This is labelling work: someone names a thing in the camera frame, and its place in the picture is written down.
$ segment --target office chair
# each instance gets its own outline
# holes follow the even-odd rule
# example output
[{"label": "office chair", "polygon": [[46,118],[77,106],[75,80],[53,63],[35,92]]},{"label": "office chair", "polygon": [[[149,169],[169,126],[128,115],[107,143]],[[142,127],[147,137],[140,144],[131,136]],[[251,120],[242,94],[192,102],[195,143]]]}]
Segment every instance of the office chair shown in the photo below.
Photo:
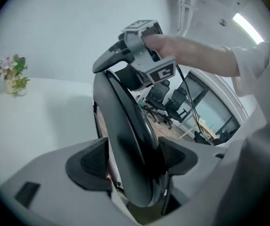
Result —
[{"label": "office chair", "polygon": [[160,83],[155,84],[146,97],[147,100],[145,102],[151,105],[151,107],[147,107],[145,105],[142,107],[142,109],[146,110],[147,113],[150,113],[150,115],[154,118],[154,122],[156,122],[157,120],[155,118],[155,112],[153,110],[166,110],[162,102],[165,95],[169,91],[169,85],[170,82],[168,80],[164,80]]},{"label": "office chair", "polygon": [[186,100],[187,92],[183,88],[175,89],[172,97],[168,99],[168,103],[166,103],[166,112],[168,114],[167,117],[164,117],[164,120],[167,121],[169,128],[172,128],[172,121],[170,119],[175,119],[176,121],[182,122],[183,119],[181,118],[181,115],[186,113],[187,111],[183,109],[183,112],[181,114],[178,114],[178,110],[183,104],[183,102]]}]

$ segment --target potted plant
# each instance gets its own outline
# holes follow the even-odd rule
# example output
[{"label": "potted plant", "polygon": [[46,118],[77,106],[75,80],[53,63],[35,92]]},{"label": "potted plant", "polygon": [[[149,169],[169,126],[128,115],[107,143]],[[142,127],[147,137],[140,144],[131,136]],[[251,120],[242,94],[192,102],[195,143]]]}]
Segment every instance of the potted plant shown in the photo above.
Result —
[{"label": "potted plant", "polygon": [[17,93],[17,90],[14,89],[15,80],[22,79],[22,72],[26,69],[26,58],[19,58],[17,54],[0,60],[0,77],[5,81],[5,92],[7,94]]},{"label": "potted plant", "polygon": [[19,96],[24,96],[25,94],[27,94],[27,82],[30,79],[28,79],[27,77],[23,77],[23,78],[18,78],[14,80],[14,85],[13,85],[13,91],[14,93],[17,93]]}]

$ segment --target hand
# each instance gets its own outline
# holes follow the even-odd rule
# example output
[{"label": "hand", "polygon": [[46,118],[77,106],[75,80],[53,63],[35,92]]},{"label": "hand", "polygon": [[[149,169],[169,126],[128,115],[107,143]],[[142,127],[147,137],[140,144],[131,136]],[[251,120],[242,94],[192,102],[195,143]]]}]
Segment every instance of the hand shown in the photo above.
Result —
[{"label": "hand", "polygon": [[143,42],[150,50],[155,50],[159,53],[161,58],[168,56],[176,57],[176,50],[174,48],[173,37],[165,36],[163,34],[152,34],[143,37]]}]

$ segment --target ceiling light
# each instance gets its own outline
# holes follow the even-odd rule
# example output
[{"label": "ceiling light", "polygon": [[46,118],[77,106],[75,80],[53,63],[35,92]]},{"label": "ceiling light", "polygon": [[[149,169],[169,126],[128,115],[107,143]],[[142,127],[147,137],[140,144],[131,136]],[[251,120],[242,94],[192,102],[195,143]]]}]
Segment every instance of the ceiling light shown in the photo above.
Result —
[{"label": "ceiling light", "polygon": [[260,42],[263,42],[261,35],[239,13],[235,14],[235,16],[233,17],[233,20],[237,22],[251,36],[251,38],[255,41],[255,43],[259,44]]}]

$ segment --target wooden floor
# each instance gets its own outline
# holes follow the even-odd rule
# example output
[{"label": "wooden floor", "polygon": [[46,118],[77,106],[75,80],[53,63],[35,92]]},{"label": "wooden floor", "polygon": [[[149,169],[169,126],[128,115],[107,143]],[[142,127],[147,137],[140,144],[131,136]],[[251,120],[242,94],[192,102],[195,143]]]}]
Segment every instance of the wooden floor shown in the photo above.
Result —
[{"label": "wooden floor", "polygon": [[[99,109],[97,110],[97,118],[98,118],[102,136],[108,137],[105,121]],[[164,122],[161,122],[160,124],[158,122],[153,122],[153,119],[149,115],[147,115],[147,118],[157,138],[158,137],[179,138],[181,135],[184,134],[184,131],[182,131],[175,125],[172,125],[172,129],[169,130],[168,126]],[[194,141],[189,136],[185,136],[182,139],[187,140],[187,141],[192,141],[192,142]]]}]

